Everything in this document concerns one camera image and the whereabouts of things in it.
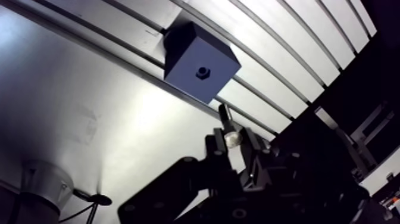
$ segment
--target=white panel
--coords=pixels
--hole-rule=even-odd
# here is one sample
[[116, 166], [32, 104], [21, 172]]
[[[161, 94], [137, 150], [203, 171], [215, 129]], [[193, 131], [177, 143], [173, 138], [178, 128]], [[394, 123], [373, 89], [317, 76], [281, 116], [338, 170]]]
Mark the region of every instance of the white panel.
[[282, 37], [326, 85], [337, 78], [339, 71], [328, 56], [277, 1], [243, 0], [243, 3]]
[[251, 48], [308, 100], [314, 101], [323, 92], [290, 53], [228, 0], [190, 1], [189, 4]]
[[306, 103], [246, 53], [234, 45], [231, 46], [231, 49], [243, 65], [236, 73], [237, 76], [274, 101], [294, 118], [307, 108]]
[[286, 0], [324, 43], [339, 65], [344, 69], [353, 60], [354, 54], [338, 30], [325, 15], [315, 0]]
[[[162, 34], [124, 12], [98, 0], [48, 0], [52, 4], [122, 39], [135, 48], [151, 54], [162, 40]], [[164, 61], [162, 55], [154, 54]]]
[[355, 50], [360, 52], [368, 43], [368, 37], [363, 27], [357, 20], [346, 0], [322, 0], [323, 4], [334, 16], [335, 20], [353, 44]]
[[236, 81], [229, 81], [218, 96], [239, 107], [261, 123], [280, 133], [290, 120], [259, 99]]
[[[209, 106], [215, 110], [218, 110], [218, 106], [221, 103], [216, 101], [216, 100], [212, 100], [209, 103]], [[244, 127], [250, 127], [251, 130], [254, 133], [259, 134], [260, 136], [262, 136], [263, 138], [265, 138], [268, 141], [272, 141], [275, 136], [273, 134], [271, 134], [270, 132], [267, 132], [266, 130], [264, 130], [263, 128], [259, 127], [258, 125], [256, 125], [255, 123], [251, 122], [250, 120], [248, 120], [247, 118], [245, 118], [244, 116], [241, 116], [240, 114], [238, 114], [237, 112], [230, 110], [230, 113], [232, 115], [232, 119], [235, 122], [238, 122], [239, 124], [243, 125]]]
[[380, 188], [388, 183], [386, 177], [389, 173], [393, 173], [396, 176], [400, 173], [400, 149], [398, 148], [393, 154], [391, 154], [381, 165], [372, 171], [360, 185], [365, 187], [370, 195], [375, 194]]
[[376, 33], [376, 28], [370, 16], [368, 15], [367, 10], [365, 10], [363, 3], [360, 0], [350, 0], [350, 1], [353, 4], [354, 8], [357, 10], [358, 14], [360, 15], [370, 35], [374, 36]]

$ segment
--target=slatted panel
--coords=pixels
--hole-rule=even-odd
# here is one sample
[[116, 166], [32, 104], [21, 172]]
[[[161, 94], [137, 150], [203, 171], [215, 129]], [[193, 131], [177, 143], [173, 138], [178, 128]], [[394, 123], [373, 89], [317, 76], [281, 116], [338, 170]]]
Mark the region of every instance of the slatted panel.
[[276, 33], [283, 39], [283, 45], [288, 45], [286, 48], [294, 51], [291, 54], [298, 57], [299, 62], [304, 61], [304, 64], [310, 66], [311, 71], [308, 72], [315, 73], [326, 85], [331, 84], [339, 75], [339, 70], [328, 56], [278, 1], [231, 0], [231, 2], [237, 3], [238, 6], [244, 4], [244, 7], [254, 12], [266, 26], [272, 29], [270, 32]]
[[323, 88], [290, 53], [228, 0], [190, 1], [189, 5], [254, 51], [309, 101], [314, 101], [323, 92]]
[[280, 133], [290, 124], [289, 119], [262, 102], [234, 80], [229, 81], [218, 96], [239, 107], [275, 132]]
[[368, 43], [368, 37], [346, 0], [321, 0], [349, 38], [356, 52]]
[[[78, 18], [98, 27], [120, 40], [147, 54], [154, 51], [163, 36], [156, 30], [111, 7], [104, 1], [63, 1], [48, 0], [57, 7], [66, 10]], [[154, 55], [158, 61], [164, 61], [162, 55]]]
[[260, 64], [238, 47], [232, 45], [231, 49], [240, 63], [246, 64], [246, 67], [243, 66], [236, 73], [237, 76], [247, 81], [294, 118], [298, 117], [307, 108], [306, 103]]
[[370, 16], [368, 15], [367, 10], [365, 10], [363, 3], [361, 3], [361, 0], [350, 0], [350, 2], [354, 6], [358, 15], [360, 15], [362, 22], [365, 24], [370, 36], [374, 36], [377, 30]]
[[[231, 104], [238, 123], [268, 140], [335, 80], [354, 58], [351, 48], [359, 52], [368, 42], [366, 30], [376, 33], [360, 0], [48, 2], [115, 36], [126, 43], [117, 44], [160, 68], [164, 29], [182, 10], [192, 15], [227, 42], [242, 64], [209, 106]], [[131, 62], [126, 54], [119, 56]]]
[[315, 0], [285, 1], [306, 22], [339, 65], [345, 69], [354, 59], [354, 54], [318, 3]]

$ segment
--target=black cable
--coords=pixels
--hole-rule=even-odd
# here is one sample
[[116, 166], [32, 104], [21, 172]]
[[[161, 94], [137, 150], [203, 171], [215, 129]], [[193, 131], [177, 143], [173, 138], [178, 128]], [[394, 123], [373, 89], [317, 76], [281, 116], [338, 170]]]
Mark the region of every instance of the black cable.
[[70, 217], [66, 217], [65, 219], [62, 219], [62, 220], [58, 221], [58, 223], [65, 222], [65, 221], [68, 221], [68, 220], [70, 220], [70, 219], [72, 219], [72, 218], [75, 218], [76, 216], [78, 216], [78, 215], [80, 215], [80, 214], [86, 212], [87, 210], [89, 210], [89, 209], [90, 209], [91, 207], [93, 207], [94, 205], [95, 205], [95, 203], [93, 203], [93, 204], [87, 206], [87, 207], [84, 208], [82, 211], [78, 211], [77, 213], [73, 214], [73, 215], [70, 216]]

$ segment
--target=metal cylinder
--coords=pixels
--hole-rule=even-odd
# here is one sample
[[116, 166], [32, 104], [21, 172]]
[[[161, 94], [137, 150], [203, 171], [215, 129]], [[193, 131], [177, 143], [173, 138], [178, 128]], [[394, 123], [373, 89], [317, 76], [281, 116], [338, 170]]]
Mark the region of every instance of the metal cylinder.
[[61, 210], [71, 197], [74, 183], [60, 168], [44, 161], [24, 164], [21, 193], [40, 196]]

